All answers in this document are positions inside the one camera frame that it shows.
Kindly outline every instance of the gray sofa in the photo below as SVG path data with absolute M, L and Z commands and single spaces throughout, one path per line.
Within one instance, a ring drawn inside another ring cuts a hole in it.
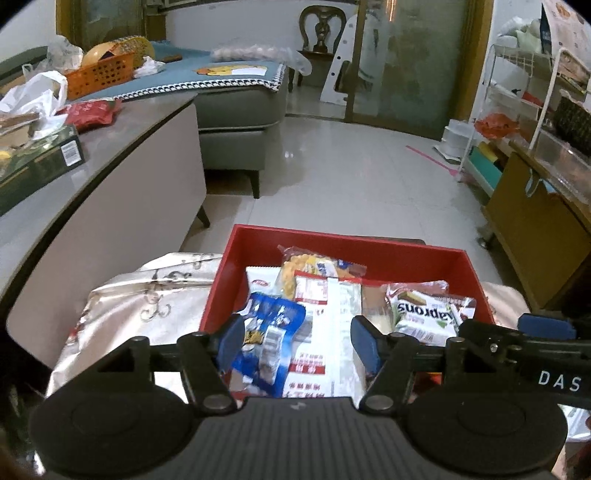
M 199 143 L 206 170 L 242 170 L 254 198 L 265 168 L 265 133 L 285 116 L 287 76 L 278 92 L 262 86 L 199 92 L 195 98 Z

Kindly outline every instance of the red box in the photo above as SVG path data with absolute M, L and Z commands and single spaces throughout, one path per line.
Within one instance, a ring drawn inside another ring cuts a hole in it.
M 207 300 L 201 330 L 214 332 L 246 303 L 246 267 L 278 267 L 277 248 L 300 247 L 367 266 L 378 284 L 447 280 L 450 293 L 476 299 L 475 319 L 494 323 L 476 272 L 464 250 L 405 244 L 371 237 L 332 235 L 264 226 L 235 225 Z

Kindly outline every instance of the brown wooden cabinet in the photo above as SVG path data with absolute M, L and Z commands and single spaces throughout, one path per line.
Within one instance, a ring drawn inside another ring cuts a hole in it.
M 483 208 L 533 311 L 561 309 L 573 289 L 581 302 L 588 301 L 585 293 L 591 293 L 589 206 L 538 182 L 550 178 L 541 165 L 518 150 Z

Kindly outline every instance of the blue plastic bag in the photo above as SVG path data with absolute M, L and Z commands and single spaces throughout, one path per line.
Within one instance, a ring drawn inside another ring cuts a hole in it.
M 306 308 L 294 301 L 252 293 L 244 317 L 244 344 L 233 367 L 272 397 L 283 394 L 291 344 L 304 323 Z

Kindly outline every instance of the blue blanket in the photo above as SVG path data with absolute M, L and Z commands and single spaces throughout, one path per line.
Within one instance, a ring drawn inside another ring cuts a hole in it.
M 271 61 L 230 61 L 213 62 L 208 51 L 176 48 L 169 44 L 154 43 L 156 59 L 169 55 L 181 54 L 183 59 L 167 63 L 163 71 L 147 77 L 131 80 L 121 85 L 115 85 L 86 95 L 77 101 L 97 98 L 121 98 L 131 100 L 145 95 L 175 92 L 178 90 L 207 89 L 219 87 L 244 87 L 261 85 L 273 91 L 278 91 L 283 81 L 285 66 Z M 252 73 L 224 74 L 229 66 L 234 70 L 251 67 L 266 68 L 264 75 Z

